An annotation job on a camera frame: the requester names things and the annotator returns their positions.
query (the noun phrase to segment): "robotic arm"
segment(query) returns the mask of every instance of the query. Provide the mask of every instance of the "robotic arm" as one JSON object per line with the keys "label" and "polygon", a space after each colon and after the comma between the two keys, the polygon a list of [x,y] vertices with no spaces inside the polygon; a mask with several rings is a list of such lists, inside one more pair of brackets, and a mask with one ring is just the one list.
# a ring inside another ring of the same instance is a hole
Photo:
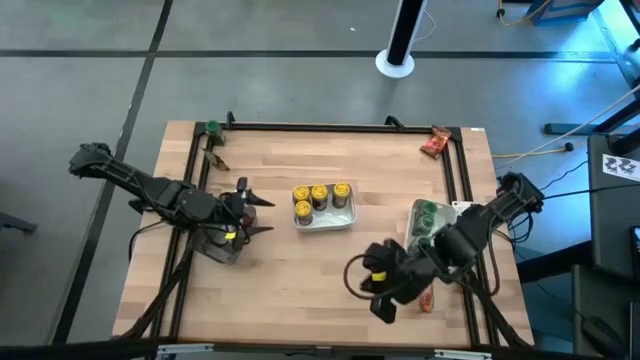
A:
{"label": "robotic arm", "polygon": [[253,206],[274,204],[254,195],[244,177],[238,179],[236,192],[217,198],[187,182],[152,177],[115,159],[109,147],[100,143],[80,145],[69,172],[80,178],[106,179],[137,197],[129,205],[140,214],[153,210],[170,225],[198,231],[200,236],[191,245],[218,262],[232,263],[251,235],[273,229],[254,226]]}
{"label": "robotic arm", "polygon": [[523,213],[542,211],[544,195],[522,174],[504,176],[497,197],[486,205],[472,205],[460,215],[453,225],[446,225],[434,235],[435,246],[419,247],[415,254],[408,254],[393,239],[383,244],[371,244],[364,254],[353,258],[348,267],[362,258],[362,266],[371,272],[360,283],[360,290],[373,294],[361,298],[370,300],[370,311],[384,322],[395,321],[396,306],[391,301],[407,304],[417,298],[424,289],[439,278],[446,284],[458,283],[472,290],[491,314],[496,326],[511,346],[528,346],[511,328],[491,296],[472,271],[476,257],[491,239],[493,231],[503,223]]}

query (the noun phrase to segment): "wooden tabletop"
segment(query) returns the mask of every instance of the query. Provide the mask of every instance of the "wooden tabletop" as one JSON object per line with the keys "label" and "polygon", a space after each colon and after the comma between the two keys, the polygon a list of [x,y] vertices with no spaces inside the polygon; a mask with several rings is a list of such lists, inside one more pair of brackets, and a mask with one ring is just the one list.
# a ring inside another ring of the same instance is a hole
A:
{"label": "wooden tabletop", "polygon": [[[171,121],[154,176],[182,179],[195,122]],[[493,163],[483,129],[463,128],[463,144],[474,200],[495,195]],[[384,324],[369,312],[369,303],[344,288],[345,262],[371,242],[392,237],[404,241],[409,209],[418,198],[447,203],[440,161],[418,151],[427,137],[406,134],[230,131],[216,154],[231,168],[212,169],[207,190],[233,190],[240,176],[254,192],[276,204],[258,208],[261,225],[275,230],[256,235],[234,265],[194,256],[180,339],[186,341],[354,345],[391,347],[469,346],[461,289],[434,281],[435,309],[417,304],[398,307],[397,320]],[[450,146],[458,198],[462,198],[455,150]],[[194,179],[200,172],[198,154]],[[298,184],[349,182],[358,219],[348,230],[299,233],[292,223],[291,190]],[[141,226],[158,220],[143,216]],[[141,234],[125,282],[114,334],[129,329],[157,294],[171,229]],[[494,297],[509,323],[529,343],[531,329],[511,246],[499,237],[494,248],[501,290]],[[487,271],[493,284],[491,264]],[[357,286],[366,272],[354,266]],[[168,332],[173,299],[165,311]],[[476,299],[480,335],[487,343],[482,307]]]}

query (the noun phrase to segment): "metal tray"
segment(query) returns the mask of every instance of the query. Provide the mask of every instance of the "metal tray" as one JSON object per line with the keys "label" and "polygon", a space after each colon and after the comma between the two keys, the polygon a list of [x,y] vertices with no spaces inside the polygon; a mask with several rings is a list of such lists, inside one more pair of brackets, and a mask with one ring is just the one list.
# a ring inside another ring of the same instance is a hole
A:
{"label": "metal tray", "polygon": [[291,206],[293,215],[293,224],[300,232],[313,232],[313,231],[326,231],[326,230],[340,230],[350,227],[356,222],[356,202],[354,201],[355,193],[353,192],[353,186],[349,184],[351,188],[351,196],[347,199],[347,205],[342,209],[336,209],[333,207],[331,199],[333,198],[333,187],[336,184],[324,184],[329,190],[329,198],[327,200],[327,207],[322,211],[313,209],[311,214],[313,221],[307,226],[300,225],[298,218],[296,217],[296,210],[294,206]]}

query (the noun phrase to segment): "yellow lid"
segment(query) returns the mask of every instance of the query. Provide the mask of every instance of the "yellow lid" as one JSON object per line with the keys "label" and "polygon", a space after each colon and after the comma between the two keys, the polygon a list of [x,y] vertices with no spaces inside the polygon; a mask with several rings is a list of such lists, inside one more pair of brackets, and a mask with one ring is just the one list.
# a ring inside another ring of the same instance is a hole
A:
{"label": "yellow lid", "polygon": [[349,184],[347,183],[338,183],[333,187],[333,194],[338,197],[347,197],[349,196]]}
{"label": "yellow lid", "polygon": [[309,198],[309,187],[305,185],[298,185],[293,189],[293,198],[300,200],[307,200]]}
{"label": "yellow lid", "polygon": [[311,204],[308,201],[300,201],[296,204],[296,215],[309,216],[311,214]]}
{"label": "yellow lid", "polygon": [[373,281],[385,281],[387,279],[387,272],[371,273],[371,280]]}
{"label": "yellow lid", "polygon": [[314,199],[324,200],[327,198],[329,191],[327,191],[327,187],[324,185],[315,185],[311,189],[311,195]]}

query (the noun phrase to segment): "can lid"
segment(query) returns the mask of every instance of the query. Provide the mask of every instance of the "can lid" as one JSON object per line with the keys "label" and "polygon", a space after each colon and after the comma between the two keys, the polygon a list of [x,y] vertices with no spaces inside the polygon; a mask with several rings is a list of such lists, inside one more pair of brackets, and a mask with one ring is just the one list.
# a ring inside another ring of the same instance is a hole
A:
{"label": "can lid", "polygon": [[338,183],[333,187],[333,193],[340,197],[347,197],[350,191],[351,189],[347,183]]}
{"label": "can lid", "polygon": [[218,122],[214,120],[207,121],[207,124],[205,125],[205,131],[207,133],[218,131]]}
{"label": "can lid", "polygon": [[293,198],[296,200],[307,200],[309,198],[309,187],[298,185],[293,188]]}
{"label": "can lid", "polygon": [[308,216],[311,214],[311,204],[308,201],[300,201],[296,204],[296,215]]}
{"label": "can lid", "polygon": [[323,200],[327,198],[327,196],[329,195],[329,191],[327,190],[327,187],[324,185],[315,185],[311,189],[311,195],[313,196],[314,199]]}

